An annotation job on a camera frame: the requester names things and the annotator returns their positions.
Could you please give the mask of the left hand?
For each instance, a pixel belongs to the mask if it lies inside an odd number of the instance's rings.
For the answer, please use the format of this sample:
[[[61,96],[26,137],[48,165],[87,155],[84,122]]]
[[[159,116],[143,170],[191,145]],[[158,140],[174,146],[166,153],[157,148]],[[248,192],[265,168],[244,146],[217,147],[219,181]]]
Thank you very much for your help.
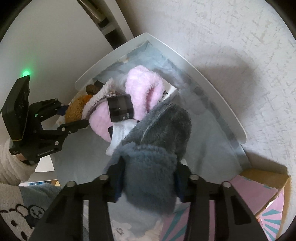
[[[16,155],[16,158],[18,160],[20,160],[21,162],[24,162],[24,163],[29,163],[29,161],[22,155],[22,154],[17,154]]]

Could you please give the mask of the white fuzzy sleeve forearm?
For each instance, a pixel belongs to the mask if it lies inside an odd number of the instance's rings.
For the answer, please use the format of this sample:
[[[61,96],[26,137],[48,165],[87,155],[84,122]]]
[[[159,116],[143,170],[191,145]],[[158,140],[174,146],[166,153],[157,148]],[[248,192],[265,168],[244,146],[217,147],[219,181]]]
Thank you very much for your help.
[[[1,144],[1,184],[18,186],[21,182],[28,181],[37,164],[31,165],[29,161],[21,161],[11,155],[10,143],[10,139],[7,139]]]

